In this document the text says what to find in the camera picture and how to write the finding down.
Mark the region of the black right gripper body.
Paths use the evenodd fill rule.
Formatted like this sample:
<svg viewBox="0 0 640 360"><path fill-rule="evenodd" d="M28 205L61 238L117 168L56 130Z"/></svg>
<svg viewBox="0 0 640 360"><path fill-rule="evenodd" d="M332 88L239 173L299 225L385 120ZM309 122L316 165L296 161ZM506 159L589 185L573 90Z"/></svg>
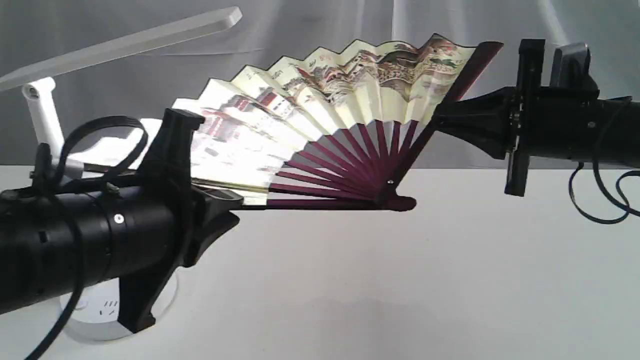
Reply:
<svg viewBox="0 0 640 360"><path fill-rule="evenodd" d="M509 152L504 189L510 196L522 198L526 191L530 168L528 132L541 87L545 52L544 39L522 39L519 44L518 75L509 108Z"/></svg>

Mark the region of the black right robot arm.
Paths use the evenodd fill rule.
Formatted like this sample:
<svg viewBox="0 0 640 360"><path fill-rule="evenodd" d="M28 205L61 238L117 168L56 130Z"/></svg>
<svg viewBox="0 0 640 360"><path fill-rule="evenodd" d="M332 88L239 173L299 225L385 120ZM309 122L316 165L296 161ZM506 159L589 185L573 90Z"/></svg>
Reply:
<svg viewBox="0 0 640 360"><path fill-rule="evenodd" d="M546 42L522 39L514 86L439 104L435 130L465 141L495 159L507 159L504 192L525 194L530 158L639 166L639 103L601 99L589 75L583 43L555 52L551 82L541 84Z"/></svg>

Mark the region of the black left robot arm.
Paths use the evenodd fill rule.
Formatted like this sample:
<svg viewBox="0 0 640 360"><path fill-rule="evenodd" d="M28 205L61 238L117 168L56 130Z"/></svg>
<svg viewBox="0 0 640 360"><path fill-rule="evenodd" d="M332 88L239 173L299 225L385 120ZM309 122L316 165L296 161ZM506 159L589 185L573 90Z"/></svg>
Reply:
<svg viewBox="0 0 640 360"><path fill-rule="evenodd" d="M174 271L197 264L239 223L237 194L192 183L191 144L205 118L167 108L154 137L100 177L64 178L73 148L99 130L140 120L116 115L75 129L57 165L40 145L30 187L1 194L1 312L119 280L117 321L131 333L156 323L152 308Z"/></svg>

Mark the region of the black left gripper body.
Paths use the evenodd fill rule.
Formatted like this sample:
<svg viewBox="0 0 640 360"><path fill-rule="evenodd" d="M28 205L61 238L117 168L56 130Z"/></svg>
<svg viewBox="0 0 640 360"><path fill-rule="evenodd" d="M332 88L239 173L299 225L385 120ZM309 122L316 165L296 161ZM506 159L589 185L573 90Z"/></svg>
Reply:
<svg viewBox="0 0 640 360"><path fill-rule="evenodd" d="M105 277L118 280L117 321L133 334L156 323L153 305L185 252L194 212L191 143L204 121L166 109L135 174L116 180L119 194L102 200L111 246Z"/></svg>

